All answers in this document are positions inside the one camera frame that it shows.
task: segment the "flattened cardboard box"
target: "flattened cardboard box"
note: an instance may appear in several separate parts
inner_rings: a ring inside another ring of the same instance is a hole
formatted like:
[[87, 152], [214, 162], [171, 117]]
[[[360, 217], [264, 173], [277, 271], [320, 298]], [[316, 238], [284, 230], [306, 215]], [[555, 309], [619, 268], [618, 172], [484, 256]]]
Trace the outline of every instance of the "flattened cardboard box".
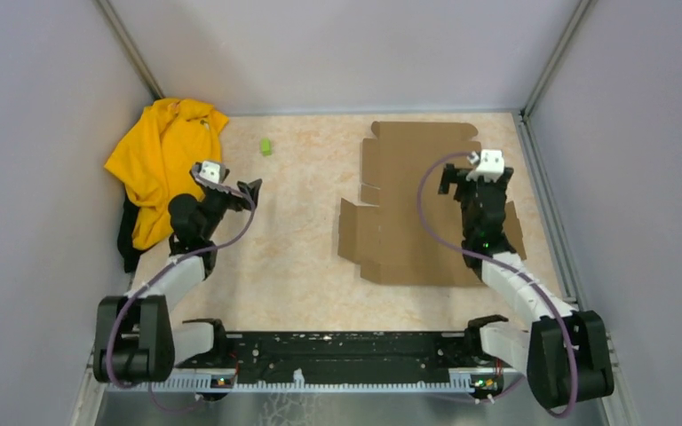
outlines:
[[[373, 122], [376, 138], [361, 147], [361, 202], [341, 200], [338, 255], [359, 264], [365, 280], [380, 284], [483, 285], [460, 253], [440, 245], [420, 225], [416, 212], [419, 180], [439, 158], [455, 152], [479, 151], [477, 129], [459, 122]], [[469, 165], [466, 157], [457, 167]], [[438, 195], [440, 171], [424, 187], [424, 215], [446, 241], [461, 245], [459, 203]], [[504, 230], [521, 258], [526, 258], [513, 202], [506, 203]]]

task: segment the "green block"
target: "green block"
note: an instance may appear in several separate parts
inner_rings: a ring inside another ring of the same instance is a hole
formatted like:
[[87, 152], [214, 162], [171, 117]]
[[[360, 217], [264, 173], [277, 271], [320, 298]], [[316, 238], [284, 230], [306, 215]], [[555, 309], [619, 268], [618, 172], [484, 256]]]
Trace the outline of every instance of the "green block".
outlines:
[[269, 138], [262, 138], [260, 140], [260, 152], [263, 153], [264, 156], [268, 156], [273, 153]]

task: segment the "floor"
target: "floor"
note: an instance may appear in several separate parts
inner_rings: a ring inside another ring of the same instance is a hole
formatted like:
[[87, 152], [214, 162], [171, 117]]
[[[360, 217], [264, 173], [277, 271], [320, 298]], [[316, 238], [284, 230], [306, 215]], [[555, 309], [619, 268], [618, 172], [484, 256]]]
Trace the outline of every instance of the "floor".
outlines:
[[[263, 178], [254, 222], [218, 253], [215, 272], [172, 314], [174, 324], [220, 318], [227, 330], [458, 330], [469, 319], [515, 316], [491, 289], [387, 286], [359, 278], [336, 254], [339, 202], [357, 201], [360, 143], [375, 120], [470, 122], [483, 147], [504, 150], [515, 169], [508, 196], [517, 206], [527, 266], [558, 294], [547, 240], [513, 118], [496, 114], [374, 114], [235, 117], [221, 134], [228, 182]], [[259, 140], [270, 138], [264, 157]], [[237, 234], [247, 213], [229, 213], [213, 240]], [[164, 264], [164, 242], [141, 259], [134, 287]]]

